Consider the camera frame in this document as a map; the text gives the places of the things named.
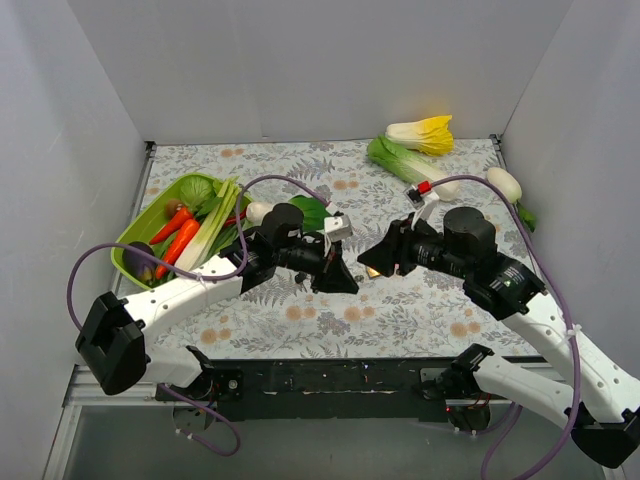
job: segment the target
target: white radish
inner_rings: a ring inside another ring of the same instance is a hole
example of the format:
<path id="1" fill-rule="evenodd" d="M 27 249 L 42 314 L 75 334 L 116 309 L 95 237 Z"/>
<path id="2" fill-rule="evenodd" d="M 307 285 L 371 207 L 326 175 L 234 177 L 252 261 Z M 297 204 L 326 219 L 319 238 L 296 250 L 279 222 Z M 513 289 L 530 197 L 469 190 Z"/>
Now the white radish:
<path id="1" fill-rule="evenodd" d="M 273 210 L 274 205 L 266 202 L 251 202 L 247 205 L 247 220 L 254 225 L 262 225 L 264 216 Z"/>
<path id="2" fill-rule="evenodd" d="M 487 180 L 507 197 L 510 203 L 522 198 L 522 188 L 518 181 L 503 168 L 491 167 L 487 171 Z"/>

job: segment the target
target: gray floor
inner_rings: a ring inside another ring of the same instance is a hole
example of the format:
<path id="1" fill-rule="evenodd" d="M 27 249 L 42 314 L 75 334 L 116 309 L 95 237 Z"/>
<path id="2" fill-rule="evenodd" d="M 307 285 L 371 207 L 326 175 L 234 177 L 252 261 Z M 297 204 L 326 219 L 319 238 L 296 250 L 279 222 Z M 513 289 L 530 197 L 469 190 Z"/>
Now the gray floor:
<path id="1" fill-rule="evenodd" d="M 220 458 L 175 434 L 171 408 L 84 407 L 65 479 L 476 480 L 496 435 L 470 439 L 416 427 L 410 419 L 264 420 L 238 426 L 242 450 Z M 522 473 L 559 435 L 555 426 L 525 411 L 493 459 L 492 480 Z M 231 434 L 220 424 L 204 436 L 231 445 Z M 569 444 L 534 478 L 605 477 Z"/>

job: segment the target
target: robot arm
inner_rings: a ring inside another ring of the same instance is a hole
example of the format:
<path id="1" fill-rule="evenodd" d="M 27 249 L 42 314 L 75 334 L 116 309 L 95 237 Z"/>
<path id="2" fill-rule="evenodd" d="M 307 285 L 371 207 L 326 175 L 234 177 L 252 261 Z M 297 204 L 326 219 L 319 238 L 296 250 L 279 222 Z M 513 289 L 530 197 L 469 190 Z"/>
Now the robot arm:
<path id="1" fill-rule="evenodd" d="M 572 438 L 602 465 L 619 466 L 640 445 L 640 381 L 611 361 L 579 327 L 566 331 L 562 311 L 544 283 L 521 262 L 498 252 L 495 227 L 481 212 L 454 208 L 438 233 L 426 221 L 437 195 L 423 197 L 417 189 L 406 193 L 419 210 L 391 222 L 384 239 L 358 261 L 385 276 L 407 275 L 419 265 L 463 279 L 462 288 L 473 303 L 527 340 L 567 382 L 527 372 L 486 347 L 472 345 L 433 387 L 445 396 L 497 394 L 564 427 L 573 395 L 567 334 L 575 335 L 582 402 Z"/>
<path id="2" fill-rule="evenodd" d="M 325 234 L 302 233 L 302 212 L 279 204 L 262 225 L 245 232 L 249 261 L 236 277 L 217 282 L 175 278 L 146 292 L 118 299 L 98 297 L 76 341 L 76 348 L 107 395 L 121 393 L 139 381 L 170 383 L 198 390 L 210 381 L 209 360 L 195 347 L 154 345 L 158 335 L 213 303 L 233 298 L 269 280 L 276 267 L 311 276 L 314 292 L 352 293 L 358 285 L 342 260 L 341 241 L 351 235 L 349 219 L 325 220 Z M 242 262 L 236 241 L 195 270 L 224 275 Z"/>

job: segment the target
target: red carrot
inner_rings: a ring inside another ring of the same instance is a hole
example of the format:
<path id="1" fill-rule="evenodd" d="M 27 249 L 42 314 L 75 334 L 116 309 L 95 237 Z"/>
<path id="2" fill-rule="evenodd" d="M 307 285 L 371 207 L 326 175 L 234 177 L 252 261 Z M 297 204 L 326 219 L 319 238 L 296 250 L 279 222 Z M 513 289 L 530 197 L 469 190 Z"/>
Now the red carrot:
<path id="1" fill-rule="evenodd" d="M 178 213 L 169 220 L 169 223 L 162 227 L 156 236 L 151 239 L 149 244 L 155 245 L 156 243 L 164 242 L 173 232 L 177 232 L 187 220 L 191 220 L 192 218 L 193 214 L 187 207 L 182 207 L 178 210 Z"/>
<path id="2" fill-rule="evenodd" d="M 180 254 L 183 252 L 185 247 L 189 244 L 191 239 L 195 236 L 196 232 L 200 229 L 200 224 L 194 219 L 187 219 L 186 222 L 180 227 L 180 231 L 176 238 L 171 242 L 167 253 L 165 254 L 163 260 L 167 263 L 173 265 L 180 257 Z M 156 278 L 160 280 L 167 273 L 167 267 L 163 265 L 158 265 L 156 268 Z"/>

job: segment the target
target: table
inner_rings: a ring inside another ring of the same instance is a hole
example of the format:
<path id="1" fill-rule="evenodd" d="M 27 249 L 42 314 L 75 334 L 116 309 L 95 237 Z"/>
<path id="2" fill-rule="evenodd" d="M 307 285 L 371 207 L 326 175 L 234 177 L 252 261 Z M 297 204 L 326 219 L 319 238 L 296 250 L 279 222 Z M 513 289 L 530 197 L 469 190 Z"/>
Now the table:
<path id="1" fill-rule="evenodd" d="M 457 356 L 471 343 L 500 355 L 535 350 L 475 307 L 461 281 L 417 269 L 407 277 L 369 279 L 357 255 L 378 242 L 389 222 L 411 211 L 406 184 L 366 158 L 368 141 L 184 145 L 158 147 L 142 208 L 181 175 L 203 172 L 247 182 L 277 173 L 302 180 L 347 213 L 354 236 L 344 244 L 345 262 L 364 275 L 357 295 L 313 295 L 295 284 L 292 272 L 239 298 L 212 305 L 162 334 L 169 347 L 196 345 L 211 358 L 335 358 Z M 499 166 L 491 140 L 456 140 L 448 155 L 433 159 L 449 174 L 484 176 Z M 251 190 L 254 199 L 276 203 L 299 193 L 288 183 L 268 181 Z M 464 182 L 459 198 L 436 208 L 433 225 L 453 206 L 472 206 L 496 225 L 501 251 L 532 266 L 524 242 L 500 200 L 486 187 Z M 118 295 L 135 291 L 123 283 Z"/>

